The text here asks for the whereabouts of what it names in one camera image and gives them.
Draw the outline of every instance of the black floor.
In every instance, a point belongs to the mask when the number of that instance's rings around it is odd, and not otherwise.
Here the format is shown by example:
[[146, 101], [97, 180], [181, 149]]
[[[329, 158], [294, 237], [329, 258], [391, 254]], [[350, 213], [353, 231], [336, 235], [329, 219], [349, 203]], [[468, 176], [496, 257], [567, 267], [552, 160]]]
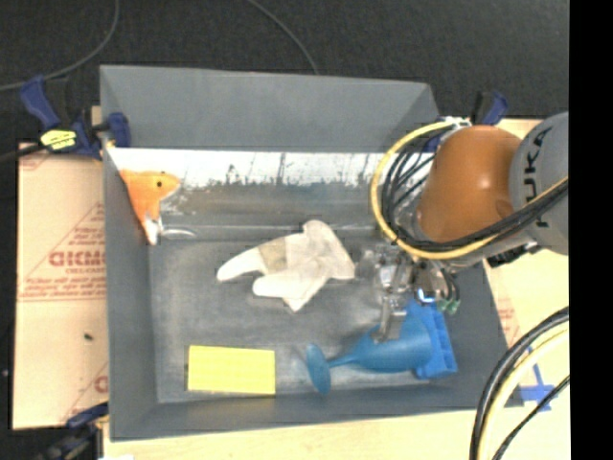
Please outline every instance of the black floor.
[[[100, 63], [426, 81], [440, 112], [453, 115], [469, 114], [475, 94], [492, 89], [506, 96], [512, 116], [542, 117], [569, 106], [570, 0], [256, 1], [282, 24], [245, 0], [119, 0], [102, 52], [68, 75], [68, 109], [98, 101]], [[116, 10], [115, 0], [0, 0], [0, 154], [38, 133], [17, 84], [86, 58], [113, 27]], [[14, 164], [5, 162], [0, 458], [20, 460], [63, 431], [10, 430], [15, 201]]]

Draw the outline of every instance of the blue plastic toy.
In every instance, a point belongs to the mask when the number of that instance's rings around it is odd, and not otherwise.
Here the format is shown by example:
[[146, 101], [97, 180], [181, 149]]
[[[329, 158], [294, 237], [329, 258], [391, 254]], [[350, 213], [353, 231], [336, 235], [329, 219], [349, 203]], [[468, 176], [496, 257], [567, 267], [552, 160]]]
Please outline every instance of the blue plastic toy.
[[372, 337], [378, 326], [367, 331], [346, 355], [326, 360], [322, 350], [310, 344], [306, 366], [311, 381], [321, 394], [331, 388], [330, 368], [356, 364], [377, 373], [413, 371], [421, 380], [442, 378], [457, 372], [451, 342], [443, 315], [435, 305], [411, 300], [400, 327], [398, 339], [376, 343]]

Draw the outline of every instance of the black cable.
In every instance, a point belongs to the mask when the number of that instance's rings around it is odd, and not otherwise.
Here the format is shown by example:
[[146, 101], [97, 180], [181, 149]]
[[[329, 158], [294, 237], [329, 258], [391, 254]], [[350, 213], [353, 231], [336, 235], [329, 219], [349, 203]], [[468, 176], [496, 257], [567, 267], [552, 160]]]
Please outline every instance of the black cable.
[[0, 164], [4, 164], [5, 162], [10, 162], [12, 160], [17, 160], [20, 157], [25, 155], [29, 155], [30, 153], [35, 153], [37, 151], [44, 150], [44, 146], [40, 144], [29, 145], [28, 147], [24, 147], [22, 149], [16, 149], [14, 151], [8, 151], [7, 153], [3, 153], [0, 155]]
[[509, 433], [507, 438], [505, 438], [505, 440], [502, 442], [498, 450], [494, 453], [494, 456], [491, 457], [491, 460], [500, 460], [502, 456], [505, 454], [505, 451], [507, 451], [507, 448], [509, 447], [513, 439], [515, 439], [515, 436], [517, 436], [519, 431], [521, 431], [522, 427], [524, 427], [538, 412], [540, 412], [541, 409], [545, 407], [545, 405], [550, 403], [554, 399], [555, 396], [557, 396], [562, 390], [564, 390], [569, 385], [570, 382], [571, 382], [571, 376], [568, 375], [563, 381], [561, 381], [558, 385], [556, 385], [556, 388], [554, 388], [551, 392], [549, 392], [549, 394], [547, 394], [538, 403], [538, 405], [523, 419], [523, 421], [519, 423], [513, 429], [513, 431], [511, 431], [511, 433]]
[[[115, 30], [117, 29], [117, 24], [119, 22], [120, 0], [114, 0], [114, 1], [115, 1], [115, 13], [113, 15], [113, 21], [111, 23], [108, 33], [106, 33], [106, 36], [104, 37], [102, 42], [87, 56], [79, 59], [78, 61], [75, 61], [74, 63], [64, 68], [60, 68], [59, 70], [56, 70], [55, 72], [51, 72], [51, 73], [44, 75], [43, 76], [44, 80], [48, 81], [48, 80], [56, 79], [63, 75], [67, 75], [75, 71], [77, 68], [80, 68], [82, 65], [84, 65], [91, 59], [95, 58], [102, 51], [102, 49], [110, 41], [111, 37], [115, 34]], [[15, 89], [21, 88], [25, 83], [26, 83], [25, 81], [18, 81], [14, 83], [7, 83], [5, 85], [0, 85], [0, 92], [6, 92], [9, 90], [15, 90]]]
[[307, 47], [302, 43], [302, 41], [294, 34], [291, 32], [291, 30], [281, 21], [281, 19], [279, 19], [279, 17], [277, 17], [274, 13], [272, 13], [271, 11], [269, 11], [267, 8], [263, 7], [260, 3], [258, 3], [256, 0], [244, 0], [245, 2], [251, 4], [253, 7], [255, 7], [256, 9], [258, 9], [258, 11], [260, 11], [261, 13], [263, 13], [264, 15], [266, 15], [266, 17], [268, 17], [270, 20], [272, 20], [275, 24], [277, 24], [277, 26], [279, 26], [284, 32], [285, 34], [292, 40], [294, 41], [294, 43], [296, 44], [296, 46], [298, 46], [298, 48], [300, 49], [300, 51], [302, 52], [302, 54], [304, 55], [304, 57], [306, 58], [306, 60], [308, 61], [308, 64], [310, 65], [313, 73], [315, 75], [319, 75], [319, 69], [317, 67], [317, 64], [315, 63], [314, 59], [312, 58], [312, 56], [310, 55], [310, 53], [308, 52]]
[[513, 344], [496, 363], [496, 366], [489, 376], [488, 382], [484, 387], [483, 393], [477, 405], [475, 421], [470, 438], [469, 460], [477, 459], [477, 452], [481, 443], [483, 424], [486, 416], [489, 414], [491, 403], [493, 402], [501, 383], [504, 382], [506, 376], [512, 371], [517, 360], [522, 357], [533, 342], [535, 342], [539, 337], [551, 329], [568, 322], [569, 319], [569, 307], [556, 311], [530, 329], [527, 333], [522, 335], [521, 338], [515, 342], [515, 344]]

